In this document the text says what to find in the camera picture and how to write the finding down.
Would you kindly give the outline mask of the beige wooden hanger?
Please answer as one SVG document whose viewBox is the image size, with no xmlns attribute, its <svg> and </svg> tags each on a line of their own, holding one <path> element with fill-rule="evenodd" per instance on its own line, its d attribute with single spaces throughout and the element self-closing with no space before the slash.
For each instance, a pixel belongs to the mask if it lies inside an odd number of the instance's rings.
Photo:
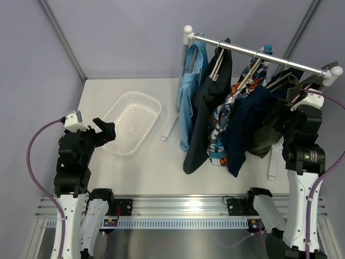
<svg viewBox="0 0 345 259">
<path fill-rule="evenodd" d="M 218 54 L 218 58 L 216 60 L 216 63 L 213 67 L 213 70 L 210 74 L 210 78 L 215 81 L 216 80 L 216 77 L 217 77 L 217 74 L 218 74 L 218 71 L 220 69 L 220 66 L 222 64 L 222 61 L 223 61 L 223 56 L 224 56 L 224 48 L 222 48 L 222 50 L 220 51 L 220 53 Z"/>
</svg>

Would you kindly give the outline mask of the light blue shorts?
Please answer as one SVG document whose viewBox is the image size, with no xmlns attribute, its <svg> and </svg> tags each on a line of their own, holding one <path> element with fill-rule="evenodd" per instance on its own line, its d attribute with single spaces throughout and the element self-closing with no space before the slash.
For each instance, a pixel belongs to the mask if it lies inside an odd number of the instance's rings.
<svg viewBox="0 0 345 259">
<path fill-rule="evenodd" d="M 181 139 L 180 148 L 187 152 L 193 132 L 193 107 L 192 97 L 198 87 L 203 83 L 206 77 L 206 71 L 209 65 L 206 44 L 200 41 L 194 41 L 198 48 L 197 58 L 192 73 L 186 73 L 180 79 L 180 88 L 177 92 L 177 104 L 180 109 Z"/>
</svg>

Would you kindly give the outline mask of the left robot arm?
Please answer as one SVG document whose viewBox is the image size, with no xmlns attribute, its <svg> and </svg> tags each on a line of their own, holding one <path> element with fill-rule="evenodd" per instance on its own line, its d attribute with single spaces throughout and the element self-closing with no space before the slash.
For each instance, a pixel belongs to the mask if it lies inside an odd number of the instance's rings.
<svg viewBox="0 0 345 259">
<path fill-rule="evenodd" d="M 94 150 L 115 140 L 115 124 L 99 118 L 96 132 L 69 115 L 65 134 L 59 140 L 54 187 L 59 219 L 51 258 L 93 258 L 94 246 L 105 215 L 115 211 L 114 194 L 109 188 L 88 193 Z"/>
</svg>

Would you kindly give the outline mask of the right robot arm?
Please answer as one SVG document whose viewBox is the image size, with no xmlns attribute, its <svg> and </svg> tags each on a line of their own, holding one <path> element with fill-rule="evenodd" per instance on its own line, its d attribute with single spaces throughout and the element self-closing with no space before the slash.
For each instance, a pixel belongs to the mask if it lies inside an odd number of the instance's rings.
<svg viewBox="0 0 345 259">
<path fill-rule="evenodd" d="M 320 250 L 317 233 L 319 189 L 326 154 L 316 143 L 322 123 L 321 106 L 284 105 L 274 128 L 282 133 L 282 156 L 289 184 L 288 218 L 283 219 L 268 189 L 252 187 L 244 208 L 260 216 L 266 229 L 269 258 L 327 258 Z"/>
</svg>

